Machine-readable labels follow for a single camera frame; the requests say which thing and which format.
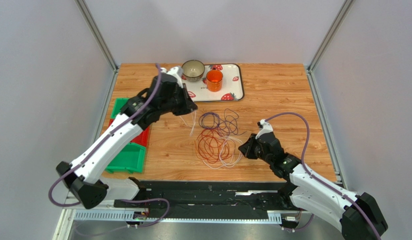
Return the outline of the green bin far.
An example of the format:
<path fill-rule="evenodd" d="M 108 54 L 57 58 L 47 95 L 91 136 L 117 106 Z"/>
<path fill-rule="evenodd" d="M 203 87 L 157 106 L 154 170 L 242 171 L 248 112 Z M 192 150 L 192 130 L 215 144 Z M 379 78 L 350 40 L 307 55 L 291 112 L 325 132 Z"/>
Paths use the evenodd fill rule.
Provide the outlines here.
<path fill-rule="evenodd" d="M 121 108 L 127 103 L 128 98 L 117 98 L 114 102 L 114 107 L 111 112 L 111 119 L 115 119 L 116 116 L 120 113 Z"/>

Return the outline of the green bin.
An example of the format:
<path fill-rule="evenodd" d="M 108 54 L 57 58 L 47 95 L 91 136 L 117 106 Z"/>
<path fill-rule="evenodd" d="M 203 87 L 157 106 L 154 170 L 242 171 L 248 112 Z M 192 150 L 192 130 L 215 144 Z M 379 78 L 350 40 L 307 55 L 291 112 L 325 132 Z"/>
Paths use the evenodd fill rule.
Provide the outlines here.
<path fill-rule="evenodd" d="M 144 169 L 146 147 L 136 143 L 128 143 L 117 156 L 108 164 L 108 173 L 126 172 L 141 173 Z"/>
<path fill-rule="evenodd" d="M 120 113 L 121 108 L 127 103 L 128 98 L 117 98 L 114 102 L 114 107 L 111 112 L 111 119 L 115 119 L 116 116 Z"/>

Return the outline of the beige ceramic bowl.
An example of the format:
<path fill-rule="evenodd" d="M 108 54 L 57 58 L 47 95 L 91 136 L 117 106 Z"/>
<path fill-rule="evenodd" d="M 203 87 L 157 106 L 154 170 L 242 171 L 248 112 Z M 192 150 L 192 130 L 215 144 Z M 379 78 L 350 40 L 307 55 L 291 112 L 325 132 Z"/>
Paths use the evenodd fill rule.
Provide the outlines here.
<path fill-rule="evenodd" d="M 196 82 L 202 79 L 205 73 L 205 65 L 199 60 L 189 60 L 182 65 L 182 78 L 187 81 Z"/>

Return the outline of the green bin near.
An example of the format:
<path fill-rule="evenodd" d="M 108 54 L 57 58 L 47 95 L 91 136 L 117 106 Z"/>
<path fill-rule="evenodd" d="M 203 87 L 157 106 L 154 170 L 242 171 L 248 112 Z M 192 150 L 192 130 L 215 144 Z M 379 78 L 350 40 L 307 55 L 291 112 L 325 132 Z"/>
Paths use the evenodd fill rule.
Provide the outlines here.
<path fill-rule="evenodd" d="M 108 173 L 126 172 L 141 173 L 144 169 L 146 147 L 136 143 L 128 143 L 117 156 L 108 164 Z"/>

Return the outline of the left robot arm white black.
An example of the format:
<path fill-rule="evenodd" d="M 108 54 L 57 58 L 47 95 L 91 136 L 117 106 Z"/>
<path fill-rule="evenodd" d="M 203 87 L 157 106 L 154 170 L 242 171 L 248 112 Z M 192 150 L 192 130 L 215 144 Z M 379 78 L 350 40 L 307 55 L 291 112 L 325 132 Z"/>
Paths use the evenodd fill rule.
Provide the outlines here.
<path fill-rule="evenodd" d="M 57 165 L 60 176 L 57 182 L 63 182 L 85 209 L 108 200 L 134 200 L 142 189 L 140 182 L 133 177 L 102 177 L 106 167 L 132 139 L 162 115 L 182 116 L 197 109 L 180 75 L 161 73 L 153 79 L 150 88 L 126 102 L 112 125 L 81 156 Z"/>

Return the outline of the red bin middle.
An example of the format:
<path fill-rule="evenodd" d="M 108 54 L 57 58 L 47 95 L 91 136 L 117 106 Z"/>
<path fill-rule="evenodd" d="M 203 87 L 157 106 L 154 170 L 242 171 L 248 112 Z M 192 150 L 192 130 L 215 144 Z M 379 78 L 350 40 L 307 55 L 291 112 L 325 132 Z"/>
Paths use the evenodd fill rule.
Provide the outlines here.
<path fill-rule="evenodd" d="M 149 136 L 150 136 L 150 127 L 148 127 L 140 135 L 138 135 L 137 137 L 132 139 L 130 142 L 128 142 L 127 145 L 137 144 L 139 146 L 146 148 L 148 146 Z"/>

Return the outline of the orange translucent cup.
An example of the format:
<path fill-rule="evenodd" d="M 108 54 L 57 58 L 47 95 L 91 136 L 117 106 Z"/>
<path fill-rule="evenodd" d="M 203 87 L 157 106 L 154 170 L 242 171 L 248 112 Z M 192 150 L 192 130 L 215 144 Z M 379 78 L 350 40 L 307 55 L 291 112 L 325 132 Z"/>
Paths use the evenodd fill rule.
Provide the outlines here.
<path fill-rule="evenodd" d="M 206 74 L 207 88 L 211 92 L 218 92 L 223 85 L 223 74 L 220 70 L 212 69 Z"/>

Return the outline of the strawberry pattern white tray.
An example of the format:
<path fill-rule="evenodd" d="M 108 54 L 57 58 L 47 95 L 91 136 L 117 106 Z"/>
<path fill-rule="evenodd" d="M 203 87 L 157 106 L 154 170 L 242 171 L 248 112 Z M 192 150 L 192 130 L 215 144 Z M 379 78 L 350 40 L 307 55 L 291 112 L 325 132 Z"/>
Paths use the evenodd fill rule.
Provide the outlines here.
<path fill-rule="evenodd" d="M 182 76 L 194 102 L 240 101 L 245 96 L 241 68 L 234 63 L 205 66 L 203 76 Z"/>

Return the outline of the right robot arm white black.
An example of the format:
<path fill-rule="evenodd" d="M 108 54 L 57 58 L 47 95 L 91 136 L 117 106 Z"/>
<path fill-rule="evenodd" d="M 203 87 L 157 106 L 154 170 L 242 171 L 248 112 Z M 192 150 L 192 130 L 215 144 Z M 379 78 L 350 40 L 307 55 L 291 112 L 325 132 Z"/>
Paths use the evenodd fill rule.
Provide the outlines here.
<path fill-rule="evenodd" d="M 373 196 L 358 195 L 303 167 L 301 159 L 284 151 L 273 132 L 251 134 L 239 148 L 248 159 L 261 159 L 286 184 L 278 190 L 280 202 L 325 220 L 346 240 L 378 240 L 388 224 Z"/>

